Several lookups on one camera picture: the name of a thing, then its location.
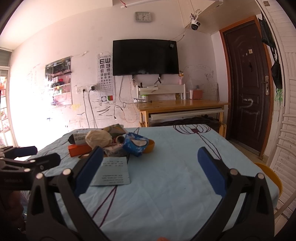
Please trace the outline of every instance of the black tv screen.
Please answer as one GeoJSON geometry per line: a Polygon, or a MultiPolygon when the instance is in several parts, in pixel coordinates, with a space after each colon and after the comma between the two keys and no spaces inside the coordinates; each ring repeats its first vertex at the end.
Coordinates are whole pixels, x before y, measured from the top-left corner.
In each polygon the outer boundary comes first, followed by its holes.
{"type": "Polygon", "coordinates": [[[126,39],[113,41],[113,75],[178,74],[176,41],[126,39]]]}

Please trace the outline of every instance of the wooden desk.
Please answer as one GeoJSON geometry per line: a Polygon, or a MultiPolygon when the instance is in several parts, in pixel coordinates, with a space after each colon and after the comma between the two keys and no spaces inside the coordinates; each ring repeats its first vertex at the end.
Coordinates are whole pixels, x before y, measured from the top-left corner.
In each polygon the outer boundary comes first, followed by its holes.
{"type": "MultiPolygon", "coordinates": [[[[164,100],[152,101],[152,103],[137,103],[136,106],[140,111],[141,127],[149,126],[149,114],[168,113],[189,110],[208,110],[214,108],[221,108],[228,105],[228,102],[214,101],[214,100],[164,100]]],[[[219,122],[221,124],[219,134],[225,136],[226,125],[223,124],[223,111],[219,113],[219,122]]]]}

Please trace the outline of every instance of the light blue bedsheet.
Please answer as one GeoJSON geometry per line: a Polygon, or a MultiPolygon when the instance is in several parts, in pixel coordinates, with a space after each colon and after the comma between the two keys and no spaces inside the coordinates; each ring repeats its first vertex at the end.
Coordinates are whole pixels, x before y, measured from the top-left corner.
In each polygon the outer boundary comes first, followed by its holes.
{"type": "MultiPolygon", "coordinates": [[[[46,176],[57,175],[66,167],[73,168],[78,157],[68,154],[68,138],[75,130],[38,152],[43,156],[58,153],[61,164],[46,171],[46,176]]],[[[131,183],[118,186],[114,202],[101,229],[112,241],[153,241],[166,237],[171,241],[190,240],[210,217],[221,197],[216,195],[201,166],[197,151],[205,146],[214,158],[220,155],[229,168],[242,175],[255,176],[262,170],[243,153],[205,125],[165,126],[140,128],[139,134],[155,141],[152,153],[131,156],[128,171],[131,183]]],[[[279,189],[267,178],[274,207],[279,189]]],[[[104,201],[112,186],[89,187],[80,199],[92,216],[104,201]]],[[[66,223],[75,229],[59,195],[58,202],[66,223]]],[[[97,213],[94,221],[100,225],[111,197],[97,213]]],[[[244,195],[241,194],[233,215],[225,229],[235,223],[244,195]]]]}

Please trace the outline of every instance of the dark purple line pattern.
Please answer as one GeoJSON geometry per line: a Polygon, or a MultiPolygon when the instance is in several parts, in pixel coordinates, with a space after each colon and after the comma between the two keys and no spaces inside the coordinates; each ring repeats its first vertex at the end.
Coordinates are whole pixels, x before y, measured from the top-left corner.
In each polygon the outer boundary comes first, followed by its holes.
{"type": "Polygon", "coordinates": [[[222,161],[222,157],[218,151],[218,149],[214,146],[214,144],[209,141],[209,139],[207,139],[204,135],[202,135],[203,133],[207,133],[211,130],[210,127],[208,127],[205,124],[195,124],[195,125],[175,125],[173,126],[173,128],[181,133],[181,134],[185,134],[185,135],[191,135],[191,134],[197,134],[200,136],[200,138],[203,140],[203,142],[215,153],[215,155],[218,157],[219,160],[222,161]]]}

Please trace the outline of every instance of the blue package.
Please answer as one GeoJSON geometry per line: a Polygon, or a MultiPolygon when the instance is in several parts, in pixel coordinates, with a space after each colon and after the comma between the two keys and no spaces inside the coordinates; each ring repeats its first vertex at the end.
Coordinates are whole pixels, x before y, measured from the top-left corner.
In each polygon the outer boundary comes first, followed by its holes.
{"type": "Polygon", "coordinates": [[[143,151],[148,146],[148,143],[148,138],[129,132],[126,134],[123,149],[138,157],[142,155],[143,151]]]}

